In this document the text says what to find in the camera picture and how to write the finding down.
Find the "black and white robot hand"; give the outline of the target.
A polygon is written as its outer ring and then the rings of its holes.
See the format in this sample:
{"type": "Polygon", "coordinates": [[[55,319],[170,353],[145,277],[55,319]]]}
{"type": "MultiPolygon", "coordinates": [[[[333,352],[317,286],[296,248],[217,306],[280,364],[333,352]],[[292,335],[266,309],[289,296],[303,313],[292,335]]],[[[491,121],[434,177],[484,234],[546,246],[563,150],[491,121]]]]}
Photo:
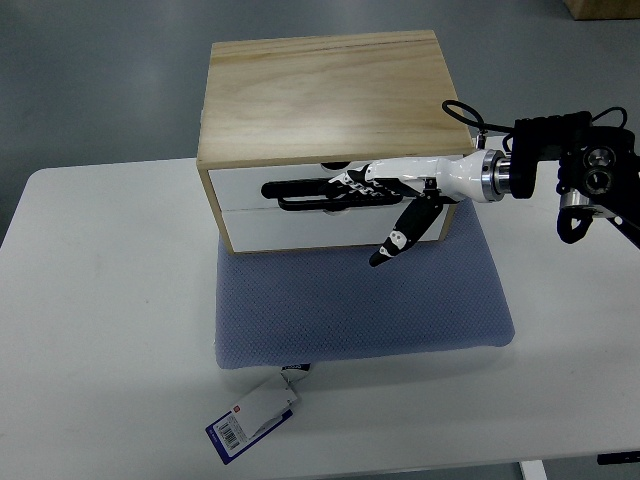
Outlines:
{"type": "Polygon", "coordinates": [[[471,199],[489,203],[502,200],[511,192],[509,168],[509,159],[496,150],[477,150],[459,159],[383,159],[331,178],[320,191],[331,199],[346,194],[362,198],[397,194],[411,199],[384,243],[370,257],[369,264],[376,267],[412,248],[440,215],[447,201],[457,203],[471,199]]]}

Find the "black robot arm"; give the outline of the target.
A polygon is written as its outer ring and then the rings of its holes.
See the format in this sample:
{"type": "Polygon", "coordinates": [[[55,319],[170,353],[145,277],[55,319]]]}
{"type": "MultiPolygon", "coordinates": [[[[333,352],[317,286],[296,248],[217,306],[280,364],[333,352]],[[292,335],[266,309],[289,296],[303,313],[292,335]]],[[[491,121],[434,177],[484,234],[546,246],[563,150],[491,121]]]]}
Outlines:
{"type": "Polygon", "coordinates": [[[487,123],[457,100],[444,101],[442,109],[478,129],[479,149],[485,146],[487,132],[506,135],[504,151],[491,154],[480,167],[480,185],[489,200],[505,194],[530,198],[538,164],[556,161],[559,238],[574,244],[585,237],[594,219],[604,218],[633,245],[639,244],[639,156],[635,136],[625,128],[624,108],[611,107],[597,115],[580,111],[519,119],[512,127],[487,123]]]}

